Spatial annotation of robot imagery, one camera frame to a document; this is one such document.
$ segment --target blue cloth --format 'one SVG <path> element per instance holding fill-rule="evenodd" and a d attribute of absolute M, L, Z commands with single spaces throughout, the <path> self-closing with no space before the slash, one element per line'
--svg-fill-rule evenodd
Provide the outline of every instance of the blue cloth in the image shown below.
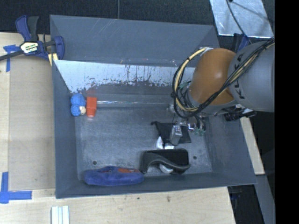
<path fill-rule="evenodd" d="M 89 185 L 120 186 L 140 183 L 144 175 L 135 168 L 106 166 L 84 172 L 84 181 Z"/>
<path fill-rule="evenodd" d="M 79 105 L 79 106 L 86 106 L 86 100 L 84 99 L 84 96 L 82 94 L 77 93 L 71 97 L 71 104 Z"/>
<path fill-rule="evenodd" d="M 79 116 L 81 114 L 79 105 L 71 105 L 71 114 L 73 116 Z"/>

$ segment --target blue tape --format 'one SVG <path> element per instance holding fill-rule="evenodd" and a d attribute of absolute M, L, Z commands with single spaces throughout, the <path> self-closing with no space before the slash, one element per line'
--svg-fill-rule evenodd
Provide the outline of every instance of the blue tape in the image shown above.
<path fill-rule="evenodd" d="M 2 173 L 0 203 L 7 204 L 10 200 L 30 200 L 32 191 L 8 191 L 8 172 Z"/>
<path fill-rule="evenodd" d="M 9 45 L 9 46 L 4 46 L 3 49 L 9 54 L 11 52 L 19 51 L 21 50 L 19 46 L 16 45 Z M 6 61 L 6 72 L 10 71 L 10 58 L 7 59 Z"/>
<path fill-rule="evenodd" d="M 241 44 L 239 45 L 238 51 L 242 50 L 244 47 L 247 47 L 249 44 L 249 38 L 247 36 L 245 36 L 244 34 L 242 34 L 242 36 L 243 36 L 243 38 L 242 38 Z"/>

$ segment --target small toy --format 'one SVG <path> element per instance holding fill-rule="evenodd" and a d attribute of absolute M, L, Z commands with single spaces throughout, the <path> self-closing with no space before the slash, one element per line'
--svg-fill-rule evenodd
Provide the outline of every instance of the small toy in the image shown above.
<path fill-rule="evenodd" d="M 89 185 L 120 186 L 143 182 L 144 175 L 135 168 L 106 166 L 84 172 L 84 181 Z"/>
<path fill-rule="evenodd" d="M 71 114 L 73 116 L 84 115 L 86 113 L 86 101 L 80 93 L 74 94 L 71 97 Z"/>
<path fill-rule="evenodd" d="M 87 97 L 86 99 L 86 115 L 93 118 L 97 110 L 97 98 Z"/>

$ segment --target wooden table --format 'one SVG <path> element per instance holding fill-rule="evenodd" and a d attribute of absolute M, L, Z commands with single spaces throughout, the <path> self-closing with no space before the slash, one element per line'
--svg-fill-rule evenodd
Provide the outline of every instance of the wooden table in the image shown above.
<path fill-rule="evenodd" d="M 6 54 L 2 49 L 3 46 L 11 44 L 19 45 L 22 41 L 22 37 L 17 33 L 0 33 L 0 55 Z M 36 57 L 19 56 L 11 59 L 11 71 L 6 72 L 6 61 L 0 62 L 0 175 L 1 172 L 11 170 L 12 167 L 8 166 L 10 163 L 10 166 L 20 167 L 21 170 L 20 180 L 18 181 L 18 177 L 11 180 L 16 180 L 17 182 L 23 180 L 24 183 L 19 183 L 19 186 L 28 183 L 31 186 L 30 188 L 36 188 L 33 189 L 32 200 L 10 201 L 9 204 L 0 204 L 0 223 L 50 223 L 51 207 L 65 205 L 69 206 L 71 224 L 235 223 L 226 187 L 162 193 L 56 199 L 52 179 L 43 178 L 39 182 L 34 180 L 33 177 L 33 174 L 44 177 L 52 175 L 53 168 L 41 168 L 38 163 L 40 161 L 37 158 L 48 156 L 49 159 L 53 159 L 52 149 L 45 149 L 43 146 L 45 144 L 43 143 L 38 147 L 36 146 L 38 142 L 31 143 L 32 146 L 29 146 L 28 143 L 30 141 L 27 141 L 27 144 L 17 146 L 17 150 L 16 146 L 14 148 L 10 147 L 10 144 L 15 141 L 9 136 L 9 109 L 10 103 L 11 105 L 14 103 L 14 100 L 9 99 L 10 73 L 14 71 L 14 67 L 18 64 L 24 63 L 28 64 L 28 67 L 31 68 L 39 65 L 49 66 L 47 61 Z M 255 173 L 257 175 L 264 174 L 249 119 L 242 118 L 241 124 Z M 35 140 L 33 135 L 34 132 L 29 137 Z M 26 155 L 25 153 L 31 154 L 30 157 L 32 158 L 30 160 L 22 160 L 23 155 Z M 54 160 L 49 160 L 50 166 L 53 166 L 53 163 Z"/>

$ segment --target white object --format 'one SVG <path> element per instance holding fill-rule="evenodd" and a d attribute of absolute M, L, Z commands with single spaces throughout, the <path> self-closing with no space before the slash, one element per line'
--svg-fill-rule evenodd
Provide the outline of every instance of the white object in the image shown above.
<path fill-rule="evenodd" d="M 52 207 L 51 224 L 70 224 L 69 206 Z"/>

